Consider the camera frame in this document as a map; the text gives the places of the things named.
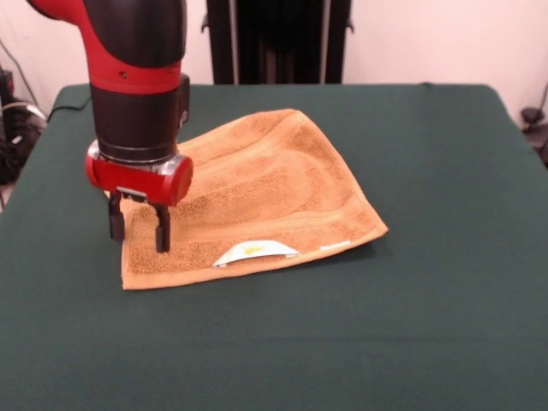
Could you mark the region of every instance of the black cable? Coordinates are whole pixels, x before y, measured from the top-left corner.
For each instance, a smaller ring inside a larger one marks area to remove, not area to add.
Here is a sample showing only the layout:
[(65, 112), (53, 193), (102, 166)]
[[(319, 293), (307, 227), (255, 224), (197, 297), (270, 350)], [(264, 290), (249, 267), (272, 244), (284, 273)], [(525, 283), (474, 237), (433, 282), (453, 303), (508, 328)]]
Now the black cable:
[(542, 99), (540, 100), (539, 111), (537, 111), (537, 116), (534, 118), (533, 124), (539, 122), (540, 117), (542, 116), (542, 108), (546, 104), (546, 97), (548, 97), (548, 82), (546, 82), (545, 92), (543, 93)]
[(72, 111), (82, 111), (86, 108), (87, 104), (92, 100), (91, 97), (88, 97), (86, 101), (79, 106), (73, 106), (73, 105), (58, 105), (57, 107), (54, 107), (51, 111), (50, 115), (48, 116), (48, 122), (50, 122), (51, 118), (55, 114), (56, 111), (59, 110), (72, 110)]
[(14, 62), (15, 66), (17, 67), (17, 70), (19, 71), (19, 74), (21, 75), (21, 78), (23, 79), (23, 82), (25, 83), (25, 86), (28, 89), (28, 92), (31, 95), (31, 98), (33, 99), (34, 105), (39, 107), (38, 101), (36, 97), (34, 96), (33, 89), (28, 85), (27, 78), (25, 77), (25, 74), (23, 73), (23, 69), (21, 68), (21, 65), (17, 61), (15, 57), (9, 52), (8, 47), (3, 43), (2, 39), (0, 39), (0, 47), (4, 50), (4, 52), (8, 55), (8, 57), (11, 59), (12, 62)]

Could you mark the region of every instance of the towel label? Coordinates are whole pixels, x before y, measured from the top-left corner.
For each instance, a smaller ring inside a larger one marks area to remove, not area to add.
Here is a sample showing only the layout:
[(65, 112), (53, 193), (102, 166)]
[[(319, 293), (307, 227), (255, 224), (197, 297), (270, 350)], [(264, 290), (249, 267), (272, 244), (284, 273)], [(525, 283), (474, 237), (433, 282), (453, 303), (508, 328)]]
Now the towel label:
[(265, 257), (270, 255), (285, 255), (294, 257), (299, 252), (278, 241), (259, 240), (244, 241), (236, 244), (229, 251), (215, 261), (213, 267), (226, 267), (228, 264), (241, 259), (252, 259), (256, 257)]

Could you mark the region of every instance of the white tag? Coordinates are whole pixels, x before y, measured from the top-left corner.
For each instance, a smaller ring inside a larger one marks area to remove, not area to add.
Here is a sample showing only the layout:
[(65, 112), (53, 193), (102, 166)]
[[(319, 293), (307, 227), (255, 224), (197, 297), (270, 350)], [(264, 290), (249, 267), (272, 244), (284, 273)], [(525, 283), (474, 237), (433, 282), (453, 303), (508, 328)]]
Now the white tag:
[(265, 257), (269, 255), (285, 255), (294, 257), (299, 252), (278, 241), (258, 240), (244, 241), (236, 244), (229, 251), (215, 261), (213, 267), (226, 267), (226, 265), (241, 259), (252, 259), (255, 257)]
[(346, 241), (343, 241), (343, 242), (338, 242), (337, 244), (330, 244), (329, 246), (322, 246), (319, 249), (320, 250), (331, 250), (332, 248), (339, 248), (339, 247), (347, 246), (348, 244), (350, 244), (350, 240), (346, 240)]

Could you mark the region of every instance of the white wall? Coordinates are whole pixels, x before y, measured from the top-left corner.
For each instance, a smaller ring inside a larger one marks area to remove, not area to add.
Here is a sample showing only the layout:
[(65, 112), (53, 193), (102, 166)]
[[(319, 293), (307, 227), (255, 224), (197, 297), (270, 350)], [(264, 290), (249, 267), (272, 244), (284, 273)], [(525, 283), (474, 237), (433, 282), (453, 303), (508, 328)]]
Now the white wall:
[(352, 18), (344, 82), (486, 83), (515, 120), (542, 98), (548, 0), (354, 0)]
[[(206, 0), (188, 0), (184, 71), (211, 84)], [(548, 0), (354, 0), (343, 81), (474, 82), (500, 93), (510, 115), (536, 105), (548, 80)], [(25, 0), (0, 0), (0, 37), (49, 110), (61, 87), (86, 82), (78, 31), (49, 21)], [(0, 62), (12, 64), (0, 51)], [(19, 95), (28, 94), (17, 81)]]

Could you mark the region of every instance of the table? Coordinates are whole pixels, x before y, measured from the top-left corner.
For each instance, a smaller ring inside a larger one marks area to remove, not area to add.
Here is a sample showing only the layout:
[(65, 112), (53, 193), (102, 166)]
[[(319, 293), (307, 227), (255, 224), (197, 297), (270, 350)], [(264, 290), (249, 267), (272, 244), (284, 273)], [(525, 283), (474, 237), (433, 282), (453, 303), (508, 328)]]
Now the table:
[(293, 107), (390, 227), (287, 270), (124, 292), (70, 86), (0, 216), (0, 409), (546, 410), (548, 175), (482, 85), (193, 86), (181, 139)]

